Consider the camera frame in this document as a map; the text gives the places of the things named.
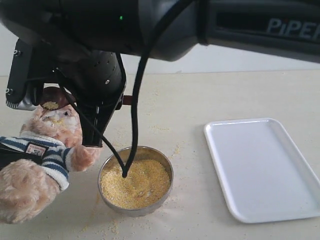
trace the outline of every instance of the piper logo text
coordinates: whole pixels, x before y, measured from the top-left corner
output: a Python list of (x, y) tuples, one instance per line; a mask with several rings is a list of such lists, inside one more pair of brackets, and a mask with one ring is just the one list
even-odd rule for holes
[(316, 41), (320, 39), (320, 24), (311, 21), (271, 18), (266, 32), (281, 37), (298, 37)]

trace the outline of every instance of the striped shirt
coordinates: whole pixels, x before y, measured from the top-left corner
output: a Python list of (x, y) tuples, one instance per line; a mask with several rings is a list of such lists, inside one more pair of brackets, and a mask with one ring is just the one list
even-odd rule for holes
[(17, 151), (42, 156), (41, 167), (59, 184), (61, 191), (69, 186), (73, 148), (52, 137), (30, 131), (22, 132), (20, 137), (1, 136), (0, 143)]

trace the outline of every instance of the bowl rim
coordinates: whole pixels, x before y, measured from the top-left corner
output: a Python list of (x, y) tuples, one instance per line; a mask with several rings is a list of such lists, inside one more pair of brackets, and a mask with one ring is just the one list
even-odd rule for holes
[[(132, 148), (131, 146), (122, 148), (122, 149), (118, 150), (117, 153), (122, 152), (122, 151), (125, 151), (125, 150), (128, 150), (128, 149), (131, 149), (131, 148)], [(102, 166), (101, 166), (101, 168), (100, 168), (100, 171), (99, 171), (98, 182), (97, 182), (97, 183), (98, 183), (99, 193), (100, 193), (100, 196), (102, 197), (102, 199), (103, 199), (104, 201), (107, 201), (108, 204), (112, 205), (113, 208), (119, 209), (119, 210), (121, 210), (121, 211), (134, 212), (134, 211), (141, 211), (141, 210), (148, 209), (148, 208), (150, 208), (151, 206), (154, 206), (154, 205), (158, 204), (159, 202), (162, 202), (163, 199), (168, 198), (168, 193), (171, 191), (172, 186), (173, 186), (173, 181), (174, 181), (174, 168), (173, 168), (173, 166), (172, 166), (169, 158), (168, 158), (166, 155), (164, 155), (161, 151), (159, 151), (159, 150), (157, 150), (157, 149), (155, 149), (155, 148), (153, 148), (153, 147), (144, 146), (144, 145), (139, 145), (139, 146), (137, 146), (137, 150), (138, 150), (139, 148), (140, 148), (140, 149), (149, 149), (149, 150), (155, 151), (155, 152), (157, 152), (158, 154), (162, 155), (162, 156), (166, 159), (166, 161), (169, 163), (170, 170), (171, 170), (171, 176), (172, 176), (172, 177), (171, 177), (171, 181), (170, 181), (170, 187), (168, 188), (168, 190), (163, 194), (163, 196), (162, 196), (158, 201), (152, 203), (152, 204), (149, 205), (149, 206), (145, 206), (145, 207), (142, 207), (142, 208), (132, 208), (132, 209), (128, 209), (128, 208), (119, 207), (119, 206), (114, 205), (113, 203), (111, 203), (111, 202), (104, 196), (103, 191), (102, 191), (102, 186), (101, 186), (101, 184), (100, 184), (102, 170), (104, 169), (104, 167), (105, 167), (105, 165), (108, 163), (108, 161), (115, 156), (114, 154), (112, 154), (112, 155), (110, 155), (110, 156), (104, 161), (104, 163), (102, 164)]]

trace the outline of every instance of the black cable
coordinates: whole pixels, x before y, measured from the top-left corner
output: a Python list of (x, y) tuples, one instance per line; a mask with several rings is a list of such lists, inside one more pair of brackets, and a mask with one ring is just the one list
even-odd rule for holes
[(151, 32), (150, 38), (147, 41), (146, 48), (143, 51), (138, 69), (135, 76), (135, 81), (132, 91), (132, 104), (131, 104), (131, 119), (132, 119), (132, 148), (130, 151), (129, 158), (125, 164), (122, 176), (125, 178), (128, 175), (129, 168), (134, 161), (137, 147), (138, 147), (138, 98), (142, 78), (146, 69), (146, 65), (152, 49), (157, 43), (163, 32), (169, 27), (169, 25), (195, 0), (180, 0), (168, 10), (168, 12), (162, 17), (162, 19), (155, 26)]
[(74, 108), (74, 110), (84, 119), (86, 120), (86, 122), (90, 125), (90, 127), (95, 131), (96, 134), (99, 135), (99, 137), (105, 142), (105, 144), (110, 148), (110, 150), (112, 151), (112, 153), (114, 154), (114, 156), (116, 157), (116, 159), (118, 160), (122, 170), (125, 169), (125, 165), (121, 159), (121, 157), (119, 156), (118, 152), (115, 150), (115, 148), (112, 146), (112, 144), (106, 139), (106, 137), (99, 132), (99, 130), (90, 122), (90, 120), (82, 113), (82, 111), (75, 105), (75, 103), (73, 102), (73, 100), (71, 99), (71, 97), (67, 94), (67, 91), (65, 90), (65, 87), (61, 84), (59, 84), (59, 87), (62, 91), (62, 93), (64, 94), (65, 98), (68, 100), (68, 102), (70, 103), (70, 105)]

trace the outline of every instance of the white wall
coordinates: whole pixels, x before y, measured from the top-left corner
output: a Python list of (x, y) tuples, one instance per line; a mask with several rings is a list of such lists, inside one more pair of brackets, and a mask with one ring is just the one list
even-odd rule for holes
[[(0, 25), (0, 76), (10, 73), (13, 50), (17, 38)], [(123, 56), (128, 74), (135, 74), (139, 58)], [(272, 70), (320, 69), (320, 64), (252, 53), (218, 46), (195, 46), (185, 57), (176, 62), (150, 59), (147, 74), (246, 72)]]

